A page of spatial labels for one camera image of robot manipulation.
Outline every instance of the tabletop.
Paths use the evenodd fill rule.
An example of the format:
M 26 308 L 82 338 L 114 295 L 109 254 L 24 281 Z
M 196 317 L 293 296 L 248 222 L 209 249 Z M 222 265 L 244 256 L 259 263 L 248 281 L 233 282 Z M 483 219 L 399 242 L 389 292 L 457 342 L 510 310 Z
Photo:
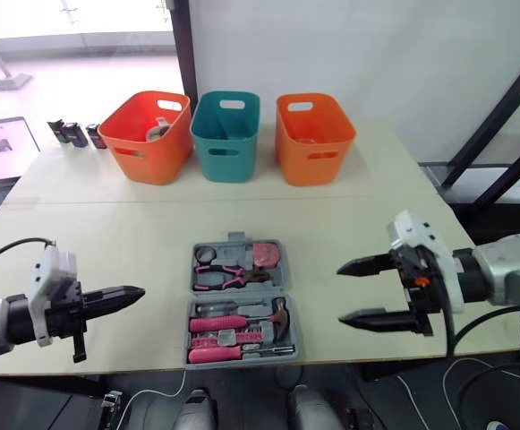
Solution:
M 386 122 L 360 120 L 355 127 L 357 137 L 337 179 L 324 186 L 288 185 L 276 163 L 275 132 L 263 125 L 255 174 L 245 184 L 208 181 L 195 154 L 171 185 L 141 184 L 123 174 L 108 150 L 57 144 L 43 150 L 6 202 L 185 202 L 436 193 Z
M 76 254 L 84 291 L 135 285 L 134 305 L 88 323 L 88 359 L 72 362 L 72 342 L 20 345 L 0 356 L 0 374 L 97 374 L 183 367 L 192 247 L 226 240 L 230 231 L 278 239 L 286 249 L 290 296 L 298 310 L 304 363 L 438 357 L 445 351 L 441 315 L 434 337 L 373 333 L 337 317 L 361 308 L 407 307 L 394 271 L 367 278 L 336 275 L 343 263 L 389 248 L 386 225 L 405 209 L 428 220 L 451 249 L 472 246 L 452 210 L 380 121 L 355 122 L 358 137 L 333 184 L 287 185 L 275 164 L 273 136 L 259 145 L 254 178 L 213 184 L 195 157 L 171 185 L 128 180 L 110 152 L 70 146 L 43 152 L 0 208 L 0 246 L 23 237 L 49 237 Z M 27 293 L 42 248 L 25 245 L 0 256 L 0 298 Z M 470 304 L 459 329 L 488 312 Z M 516 347 L 518 315 L 474 331 L 457 353 Z
M 0 209 L 0 245 L 20 237 L 57 240 L 77 256 L 84 291 L 135 285 L 147 293 L 136 304 L 89 323 L 88 359 L 72 362 L 72 342 L 32 342 L 0 356 L 0 374 L 86 374 L 183 367 L 192 246 L 225 240 L 229 231 L 252 238 L 276 238 L 286 248 L 289 294 L 298 309 L 304 363 L 353 362 L 444 354 L 442 317 L 430 317 L 434 337 L 372 333 L 350 328 L 338 316 L 355 309 L 406 309 L 393 272 L 376 277 L 337 276 L 355 257 L 383 253 L 385 226 L 401 210 L 428 220 L 451 248 L 472 245 L 452 211 L 438 196 L 313 198 L 294 200 L 145 203 L 9 204 Z M 25 245 L 0 257 L 0 297 L 27 292 L 32 265 L 42 248 Z M 456 327 L 488 312 L 470 304 Z M 466 337 L 458 353 L 515 348 L 517 315 L 488 322 Z

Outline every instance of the tool case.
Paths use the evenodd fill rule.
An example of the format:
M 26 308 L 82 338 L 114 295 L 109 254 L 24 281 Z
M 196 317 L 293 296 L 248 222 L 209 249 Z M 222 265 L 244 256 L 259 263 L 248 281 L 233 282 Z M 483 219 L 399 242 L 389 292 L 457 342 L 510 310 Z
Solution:
M 195 245 L 191 262 L 195 299 L 188 307 L 186 369 L 273 366 L 300 359 L 297 312 L 285 292 L 289 265 L 278 240 L 251 240 L 232 232 L 226 242 Z M 247 283 L 239 281 L 245 272 L 254 273 Z M 281 324 L 284 315 L 287 327 Z

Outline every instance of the pink tape measure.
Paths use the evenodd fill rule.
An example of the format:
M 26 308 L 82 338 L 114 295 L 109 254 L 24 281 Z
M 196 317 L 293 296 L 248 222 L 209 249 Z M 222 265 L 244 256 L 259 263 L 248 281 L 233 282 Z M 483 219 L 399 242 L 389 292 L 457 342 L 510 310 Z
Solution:
M 253 244 L 253 265 L 266 269 L 273 269 L 279 263 L 281 254 L 276 244 L 259 243 Z

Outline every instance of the black cable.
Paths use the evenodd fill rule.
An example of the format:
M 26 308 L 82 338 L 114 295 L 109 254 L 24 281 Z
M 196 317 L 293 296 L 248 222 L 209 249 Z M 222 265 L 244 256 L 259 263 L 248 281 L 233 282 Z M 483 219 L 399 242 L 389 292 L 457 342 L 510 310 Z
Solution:
M 447 360 L 452 360 L 455 356 L 456 335 L 455 321 L 448 304 L 442 307 L 442 315 L 445 320 L 445 333 L 447 336 Z
M 56 420 L 59 419 L 59 417 L 61 416 L 61 414 L 63 413 L 64 409 L 67 407 L 67 405 L 69 404 L 69 401 L 71 401 L 72 399 L 72 394 L 66 398 L 66 400 L 64 401 L 63 403 L 63 406 L 59 409 L 59 411 L 56 413 L 55 417 L 53 418 L 53 421 L 51 421 L 51 424 L 48 425 L 47 427 L 47 430 L 51 430 L 53 428 L 53 426 L 55 425 L 56 423 Z
M 293 388 L 295 388 L 295 385 L 299 385 L 299 383 L 303 379 L 303 371 L 305 370 L 302 365 L 299 366 L 299 374 L 297 375 L 297 378 L 295 379 L 295 383 L 293 385 L 284 386 L 282 383 L 279 382 L 277 379 L 277 369 L 278 367 L 274 367 L 274 383 L 276 383 L 277 387 L 279 387 L 281 390 L 285 391 L 291 391 Z
M 353 380 L 354 380 L 354 384 L 355 384 L 355 387 L 357 388 L 357 391 L 359 392 L 359 395 L 361 396 L 361 398 L 363 399 L 363 401 L 365 402 L 365 404 L 367 405 L 367 408 L 369 408 L 369 410 L 373 413 L 373 415 L 375 417 L 377 417 L 377 419 L 379 420 L 379 422 L 381 423 L 381 425 L 383 426 L 383 429 L 384 430 L 388 430 L 388 427 L 387 425 L 385 424 L 385 421 L 383 421 L 383 418 L 381 418 L 381 415 L 379 415 L 377 413 L 377 411 L 375 410 L 375 408 L 369 403 L 369 401 L 367 400 L 367 398 L 365 397 L 365 394 L 363 394 L 363 390 L 361 389 L 361 386 L 359 385 L 359 381 L 357 381 L 357 376 L 354 375 L 353 377 Z
M 9 251 L 11 248 L 14 248 L 15 246 L 28 244 L 30 242 L 41 242 L 45 244 L 45 247 L 53 245 L 55 243 L 52 240 L 45 239 L 43 237 L 27 237 L 26 239 L 16 240 L 14 242 L 11 242 L 9 245 L 5 245 L 4 247 L 0 248 L 0 255 L 5 251 Z
M 455 353 L 456 345 L 458 345 L 458 342 L 461 341 L 461 339 L 472 329 L 478 327 L 485 321 L 488 321 L 490 318 L 494 318 L 495 316 L 500 316 L 503 314 L 510 314 L 512 312 L 520 312 L 520 306 L 510 306 L 510 307 L 503 307 L 502 309 L 497 309 L 496 311 L 488 312 L 487 314 L 484 314 L 483 316 L 479 316 L 475 320 L 470 321 L 465 327 L 459 331 L 455 336 L 455 344 L 453 346 L 453 355 Z
M 498 372 L 498 371 L 504 370 L 504 369 L 516 368 L 516 367 L 520 367 L 520 363 L 509 363 L 506 365 L 497 365 L 492 368 L 481 370 L 480 372 L 478 372 L 478 373 L 474 374 L 473 376 L 471 376 L 470 378 L 468 378 L 465 383 L 463 383 L 463 385 L 458 390 L 458 396 L 457 396 L 458 397 L 457 415 L 458 415 L 458 421 L 460 422 L 461 428 L 463 428 L 464 430 L 466 430 L 468 428 L 466 425 L 466 422 L 465 422 L 465 418 L 463 417 L 463 406 L 465 404 L 466 391 L 476 381 L 481 379 L 486 374 L 490 374 L 492 372 Z

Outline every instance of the black battery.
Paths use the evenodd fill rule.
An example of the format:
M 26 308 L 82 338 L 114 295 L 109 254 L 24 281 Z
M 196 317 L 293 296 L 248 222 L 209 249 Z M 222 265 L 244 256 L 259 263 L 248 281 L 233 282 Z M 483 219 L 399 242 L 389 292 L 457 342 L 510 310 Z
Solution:
M 77 148 L 84 148 L 89 144 L 87 136 L 85 136 L 77 123 L 67 123 L 63 125 L 63 132 L 69 141 Z
M 98 150 L 105 150 L 107 148 L 107 144 L 102 140 L 100 134 L 98 134 L 98 124 L 87 125 L 86 130 L 92 144 L 95 145 Z
M 53 123 L 47 121 L 47 124 L 49 127 L 51 127 L 51 130 L 53 130 L 53 133 L 55 134 L 56 139 L 60 143 L 69 142 L 69 138 L 66 137 L 66 134 L 64 134 L 64 131 L 63 131 L 64 121 L 62 119 L 59 119 L 58 121 L 54 121 Z

